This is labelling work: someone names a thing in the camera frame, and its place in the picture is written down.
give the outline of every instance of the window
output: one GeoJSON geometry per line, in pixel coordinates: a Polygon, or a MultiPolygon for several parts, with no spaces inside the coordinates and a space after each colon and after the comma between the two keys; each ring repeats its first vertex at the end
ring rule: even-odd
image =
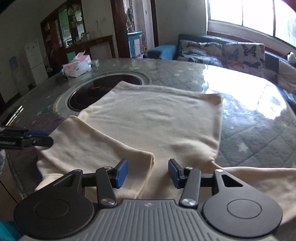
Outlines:
{"type": "Polygon", "coordinates": [[[296,47],[296,13],[282,0],[208,0],[209,19],[237,24],[296,47]]]}

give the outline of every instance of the table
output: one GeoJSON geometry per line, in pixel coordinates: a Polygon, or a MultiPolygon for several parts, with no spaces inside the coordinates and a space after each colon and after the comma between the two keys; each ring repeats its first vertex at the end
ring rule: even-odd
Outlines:
{"type": "MultiPolygon", "coordinates": [[[[57,97],[90,77],[124,70],[148,75],[152,84],[223,96],[223,121],[218,165],[296,167],[296,120],[286,102],[269,81],[220,67],[154,59],[110,59],[79,78],[56,75],[17,101],[24,111],[17,126],[52,132],[63,119],[53,112],[57,97]]],[[[8,164],[23,197],[41,181],[34,148],[7,151],[8,164]]]]}

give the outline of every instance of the metal screw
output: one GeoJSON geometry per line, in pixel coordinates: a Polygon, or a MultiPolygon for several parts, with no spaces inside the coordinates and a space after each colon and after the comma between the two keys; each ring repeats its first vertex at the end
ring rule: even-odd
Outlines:
{"type": "Polygon", "coordinates": [[[184,198],[181,203],[185,206],[194,206],[196,204],[196,201],[192,198],[184,198]]]}
{"type": "Polygon", "coordinates": [[[105,206],[112,206],[115,204],[115,200],[113,200],[112,198],[104,198],[101,199],[100,203],[102,203],[105,206]]]}

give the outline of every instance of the floor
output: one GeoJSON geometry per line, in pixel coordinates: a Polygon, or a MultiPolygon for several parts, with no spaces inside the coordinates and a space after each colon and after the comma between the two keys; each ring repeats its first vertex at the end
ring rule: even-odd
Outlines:
{"type": "Polygon", "coordinates": [[[5,163],[0,176],[0,221],[12,221],[14,208],[21,200],[8,164],[5,163]]]}

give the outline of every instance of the white plush toy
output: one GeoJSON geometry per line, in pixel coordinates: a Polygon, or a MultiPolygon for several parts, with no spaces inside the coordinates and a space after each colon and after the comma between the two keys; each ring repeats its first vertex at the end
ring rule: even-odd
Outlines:
{"type": "Polygon", "coordinates": [[[296,64],[296,57],[293,52],[288,54],[288,62],[295,65],[296,64]]]}

